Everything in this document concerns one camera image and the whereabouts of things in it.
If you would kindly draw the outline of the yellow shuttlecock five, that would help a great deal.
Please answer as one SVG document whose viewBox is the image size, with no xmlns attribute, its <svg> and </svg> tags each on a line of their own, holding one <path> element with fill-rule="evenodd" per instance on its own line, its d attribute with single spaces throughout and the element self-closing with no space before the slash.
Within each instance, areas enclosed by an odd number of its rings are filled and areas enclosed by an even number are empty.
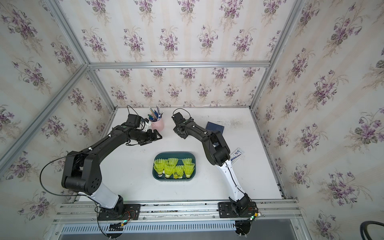
<svg viewBox="0 0 384 240">
<path fill-rule="evenodd" d="M 163 175 L 163 172 L 165 171 L 165 164 L 167 163 L 168 160 L 165 159 L 156 159 L 154 161 L 154 170 L 157 173 L 159 177 Z"/>
</svg>

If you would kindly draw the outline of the yellow shuttlecock eight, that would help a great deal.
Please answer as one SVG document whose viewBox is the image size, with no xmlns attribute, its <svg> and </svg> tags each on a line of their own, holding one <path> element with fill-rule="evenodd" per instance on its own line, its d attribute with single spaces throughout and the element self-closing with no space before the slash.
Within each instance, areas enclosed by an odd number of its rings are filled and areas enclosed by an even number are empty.
<svg viewBox="0 0 384 240">
<path fill-rule="evenodd" d="M 193 164 L 193 159 L 192 158 L 182 159 L 182 162 L 183 162 L 184 165 L 192 165 Z"/>
</svg>

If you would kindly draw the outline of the yellow shuttlecock seven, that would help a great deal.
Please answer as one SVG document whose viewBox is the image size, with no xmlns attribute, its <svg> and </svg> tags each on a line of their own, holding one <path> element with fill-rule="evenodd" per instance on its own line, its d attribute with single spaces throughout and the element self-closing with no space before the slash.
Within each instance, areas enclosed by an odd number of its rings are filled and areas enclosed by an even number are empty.
<svg viewBox="0 0 384 240">
<path fill-rule="evenodd" d="M 179 159 L 178 158 L 168 158 L 167 164 L 169 166 L 176 166 L 178 164 Z"/>
</svg>

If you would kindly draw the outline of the teal plastic storage box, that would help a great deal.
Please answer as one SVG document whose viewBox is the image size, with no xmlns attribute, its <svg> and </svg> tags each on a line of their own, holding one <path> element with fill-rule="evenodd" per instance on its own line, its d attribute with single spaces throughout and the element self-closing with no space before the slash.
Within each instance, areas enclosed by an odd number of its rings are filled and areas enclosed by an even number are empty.
<svg viewBox="0 0 384 240">
<path fill-rule="evenodd" d="M 152 175 L 158 181 L 189 181 L 197 172 L 196 158 L 189 152 L 163 152 L 157 154 Z"/>
</svg>

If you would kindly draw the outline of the yellow shuttlecock twelve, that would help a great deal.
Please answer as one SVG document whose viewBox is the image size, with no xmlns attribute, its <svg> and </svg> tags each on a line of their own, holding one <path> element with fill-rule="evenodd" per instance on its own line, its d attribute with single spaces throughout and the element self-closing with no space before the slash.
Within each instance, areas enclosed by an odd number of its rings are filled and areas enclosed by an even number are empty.
<svg viewBox="0 0 384 240">
<path fill-rule="evenodd" d="M 189 179 L 189 178 L 191 178 L 192 174 L 195 171 L 195 164 L 194 163 L 184 164 L 183 169 L 184 169 L 184 173 L 186 175 L 186 178 Z"/>
</svg>

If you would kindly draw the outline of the yellow shuttlecock nine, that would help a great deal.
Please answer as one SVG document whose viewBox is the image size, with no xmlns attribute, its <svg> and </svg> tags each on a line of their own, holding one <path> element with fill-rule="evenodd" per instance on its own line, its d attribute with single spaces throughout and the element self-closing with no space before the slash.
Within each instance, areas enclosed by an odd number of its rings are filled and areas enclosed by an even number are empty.
<svg viewBox="0 0 384 240">
<path fill-rule="evenodd" d="M 164 165 L 165 178 L 169 179 L 174 173 L 175 166 L 169 166 L 167 163 Z"/>
</svg>

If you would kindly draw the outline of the yellow shuttlecock four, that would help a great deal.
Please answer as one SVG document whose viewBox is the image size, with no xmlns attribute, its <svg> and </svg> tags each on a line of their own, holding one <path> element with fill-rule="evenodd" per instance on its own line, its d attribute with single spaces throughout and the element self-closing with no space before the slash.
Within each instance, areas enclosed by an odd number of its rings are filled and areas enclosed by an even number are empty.
<svg viewBox="0 0 384 240">
<path fill-rule="evenodd" d="M 174 179 L 182 179 L 183 176 L 184 176 L 184 166 L 183 165 L 176 165 L 174 167 L 173 178 Z"/>
</svg>

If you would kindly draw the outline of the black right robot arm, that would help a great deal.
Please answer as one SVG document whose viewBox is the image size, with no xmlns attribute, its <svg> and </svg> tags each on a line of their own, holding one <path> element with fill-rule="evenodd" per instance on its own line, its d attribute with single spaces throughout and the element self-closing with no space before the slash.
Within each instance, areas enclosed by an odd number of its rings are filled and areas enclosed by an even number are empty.
<svg viewBox="0 0 384 240">
<path fill-rule="evenodd" d="M 219 131 L 204 129 L 195 123 L 193 118 L 185 119 L 183 116 L 172 116 L 175 123 L 174 132 L 181 138 L 194 137 L 202 143 L 207 160 L 211 165 L 221 171 L 230 191 L 232 207 L 241 212 L 251 207 L 252 200 L 241 187 L 235 171 L 233 170 L 230 149 Z"/>
</svg>

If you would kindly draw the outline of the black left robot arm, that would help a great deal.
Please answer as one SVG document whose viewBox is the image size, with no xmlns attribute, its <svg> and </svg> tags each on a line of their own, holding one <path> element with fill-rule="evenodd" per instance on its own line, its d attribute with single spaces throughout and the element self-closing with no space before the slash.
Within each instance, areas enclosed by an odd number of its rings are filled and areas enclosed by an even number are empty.
<svg viewBox="0 0 384 240">
<path fill-rule="evenodd" d="M 157 130 L 143 131 L 126 125 L 118 125 L 94 145 L 80 152 L 72 151 L 65 158 L 62 187 L 86 197 L 106 210 L 122 211 L 124 200 L 104 183 L 100 164 L 119 146 L 136 141 L 140 146 L 161 140 Z"/>
</svg>

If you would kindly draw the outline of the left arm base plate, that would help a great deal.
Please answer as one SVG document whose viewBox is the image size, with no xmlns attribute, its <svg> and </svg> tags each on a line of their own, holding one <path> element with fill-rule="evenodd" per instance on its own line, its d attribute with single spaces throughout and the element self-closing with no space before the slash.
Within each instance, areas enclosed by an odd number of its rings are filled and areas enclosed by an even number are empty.
<svg viewBox="0 0 384 240">
<path fill-rule="evenodd" d="M 101 208 L 98 211 L 97 219 L 99 221 L 123 221 L 137 220 L 141 210 L 140 204 L 123 204 L 114 209 Z"/>
</svg>

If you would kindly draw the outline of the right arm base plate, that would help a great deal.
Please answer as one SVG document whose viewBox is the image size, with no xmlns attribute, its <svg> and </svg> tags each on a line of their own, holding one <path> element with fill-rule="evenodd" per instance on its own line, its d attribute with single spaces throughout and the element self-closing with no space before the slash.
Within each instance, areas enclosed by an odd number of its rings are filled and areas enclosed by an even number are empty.
<svg viewBox="0 0 384 240">
<path fill-rule="evenodd" d="M 218 211 L 220 218 L 251 218 L 259 216 L 256 202 L 250 200 L 219 202 Z"/>
</svg>

